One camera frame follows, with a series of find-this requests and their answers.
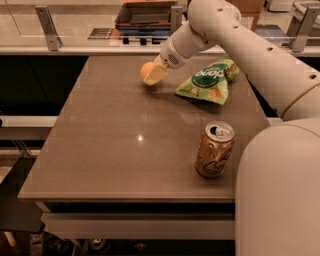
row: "green chip bag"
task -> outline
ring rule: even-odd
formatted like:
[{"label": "green chip bag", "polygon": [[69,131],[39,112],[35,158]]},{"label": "green chip bag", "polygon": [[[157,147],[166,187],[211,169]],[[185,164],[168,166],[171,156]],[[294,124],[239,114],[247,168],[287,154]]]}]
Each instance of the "green chip bag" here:
[{"label": "green chip bag", "polygon": [[193,74],[175,93],[223,105],[228,98],[228,81],[238,73],[239,68],[231,59],[221,59]]}]

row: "orange ball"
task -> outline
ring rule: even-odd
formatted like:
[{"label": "orange ball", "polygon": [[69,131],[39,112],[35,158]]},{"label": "orange ball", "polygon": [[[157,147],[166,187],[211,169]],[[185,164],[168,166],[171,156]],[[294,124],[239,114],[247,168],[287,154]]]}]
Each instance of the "orange ball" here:
[{"label": "orange ball", "polygon": [[140,77],[142,80],[145,79],[145,77],[149,74],[149,72],[151,71],[153,67],[153,62],[147,62],[145,63],[141,69],[140,69]]}]

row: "dark floor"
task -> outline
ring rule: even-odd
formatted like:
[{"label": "dark floor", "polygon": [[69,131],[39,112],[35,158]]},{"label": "dark floor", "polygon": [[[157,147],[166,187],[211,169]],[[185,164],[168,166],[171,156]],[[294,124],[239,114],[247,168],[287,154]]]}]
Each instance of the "dark floor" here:
[{"label": "dark floor", "polygon": [[[72,256],[73,244],[51,234],[15,234],[19,250],[12,248],[3,232],[0,232],[2,256]],[[88,243],[84,255],[212,255],[233,256],[233,241],[173,241],[173,240],[105,240],[100,250],[93,250]]]}]

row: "can label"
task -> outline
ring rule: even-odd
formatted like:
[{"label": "can label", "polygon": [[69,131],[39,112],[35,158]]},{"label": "can label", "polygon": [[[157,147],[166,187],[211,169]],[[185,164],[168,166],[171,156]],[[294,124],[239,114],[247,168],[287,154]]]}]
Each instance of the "can label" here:
[{"label": "can label", "polygon": [[234,145],[234,130],[221,121],[210,122],[201,134],[196,170],[206,178],[217,178],[223,172]]}]

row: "table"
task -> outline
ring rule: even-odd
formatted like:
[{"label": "table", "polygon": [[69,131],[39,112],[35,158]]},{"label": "table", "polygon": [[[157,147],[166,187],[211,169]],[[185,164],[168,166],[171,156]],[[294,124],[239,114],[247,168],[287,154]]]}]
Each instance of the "table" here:
[{"label": "table", "polygon": [[[225,55],[201,55],[154,87],[139,77],[155,56],[91,56],[19,199],[37,202],[61,238],[233,239],[241,154],[268,126],[246,77],[225,105],[174,94],[193,73]],[[200,133],[213,120],[235,130],[225,173],[195,170]]]}]

